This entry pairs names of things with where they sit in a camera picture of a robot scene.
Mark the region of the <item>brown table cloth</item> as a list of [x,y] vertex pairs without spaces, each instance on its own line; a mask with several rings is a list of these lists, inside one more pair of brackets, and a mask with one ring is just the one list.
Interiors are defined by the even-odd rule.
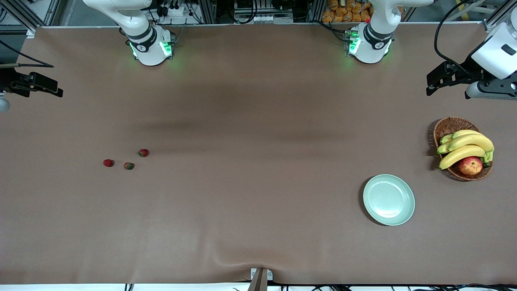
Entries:
[[[434,31],[401,25],[364,65],[317,25],[187,27],[146,67],[116,28],[39,29],[23,52],[54,65],[38,72],[63,97],[5,96],[0,284],[259,267],[284,284],[517,284],[517,101],[465,99],[464,84],[427,96]],[[439,169],[432,131],[449,116],[493,142],[486,178]],[[402,225],[364,208],[381,174],[414,193]]]

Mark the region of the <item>aluminium frame profile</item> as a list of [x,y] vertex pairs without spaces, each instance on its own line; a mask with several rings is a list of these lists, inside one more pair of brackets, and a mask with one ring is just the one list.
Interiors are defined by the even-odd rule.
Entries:
[[4,8],[17,22],[19,28],[14,30],[8,30],[7,34],[18,34],[21,35],[22,28],[24,27],[26,32],[26,38],[33,39],[35,37],[36,29],[44,26],[44,21],[33,11],[28,5],[22,0],[0,0],[2,8]]
[[484,31],[489,33],[498,24],[506,22],[515,9],[517,9],[517,0],[505,0],[488,19],[483,20]]

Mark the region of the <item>pale green round plate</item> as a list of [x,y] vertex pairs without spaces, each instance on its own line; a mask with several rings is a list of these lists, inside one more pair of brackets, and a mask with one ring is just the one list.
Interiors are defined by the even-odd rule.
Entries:
[[363,204],[367,213],[384,226],[399,226],[411,219],[416,201],[410,186],[401,178],[381,174],[364,186]]

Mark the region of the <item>bag of orange snacks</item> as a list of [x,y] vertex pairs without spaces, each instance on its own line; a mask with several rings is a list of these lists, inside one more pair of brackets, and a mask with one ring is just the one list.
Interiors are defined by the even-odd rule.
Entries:
[[321,22],[369,22],[374,12],[367,0],[326,0]]

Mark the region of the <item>red yellow apple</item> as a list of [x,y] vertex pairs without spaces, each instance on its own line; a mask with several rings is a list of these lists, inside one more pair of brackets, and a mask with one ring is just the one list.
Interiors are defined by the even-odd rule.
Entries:
[[480,158],[465,157],[457,163],[458,171],[465,176],[474,176],[483,170],[483,162]]

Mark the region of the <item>brown wicker basket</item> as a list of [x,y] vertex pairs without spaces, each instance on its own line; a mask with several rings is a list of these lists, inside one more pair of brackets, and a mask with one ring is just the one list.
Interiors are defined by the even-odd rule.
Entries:
[[[460,130],[470,130],[474,131],[476,134],[480,134],[478,127],[476,127],[475,124],[471,123],[465,118],[449,116],[436,121],[432,131],[432,138],[435,147],[437,148],[441,145],[441,140],[446,135],[453,134]],[[479,181],[486,178],[491,173],[491,171],[492,162],[489,162],[486,166],[484,165],[480,173],[472,176],[464,175],[461,173],[457,164],[453,164],[451,167],[446,169],[447,175],[457,181]]]

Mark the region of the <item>white terminal block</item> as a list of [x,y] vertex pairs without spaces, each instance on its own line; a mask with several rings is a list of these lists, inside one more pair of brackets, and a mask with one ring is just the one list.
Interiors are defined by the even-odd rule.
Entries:
[[[234,19],[240,23],[244,23],[248,21],[252,17],[251,14],[235,14]],[[251,24],[290,24],[295,22],[295,19],[291,14],[258,14],[255,15],[252,20],[249,22]]]

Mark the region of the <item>white power strip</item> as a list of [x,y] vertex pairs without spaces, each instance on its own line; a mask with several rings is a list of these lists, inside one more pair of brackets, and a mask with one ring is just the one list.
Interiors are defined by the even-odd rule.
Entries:
[[161,17],[184,17],[188,9],[184,5],[184,3],[179,2],[168,2],[162,3],[160,8],[157,9],[157,12],[160,12]]

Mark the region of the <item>grey metal table bracket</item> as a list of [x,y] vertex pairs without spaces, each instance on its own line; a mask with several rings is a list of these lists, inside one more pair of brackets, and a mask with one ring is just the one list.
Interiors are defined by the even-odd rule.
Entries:
[[248,291],[267,291],[269,281],[273,281],[273,271],[266,268],[251,268]]

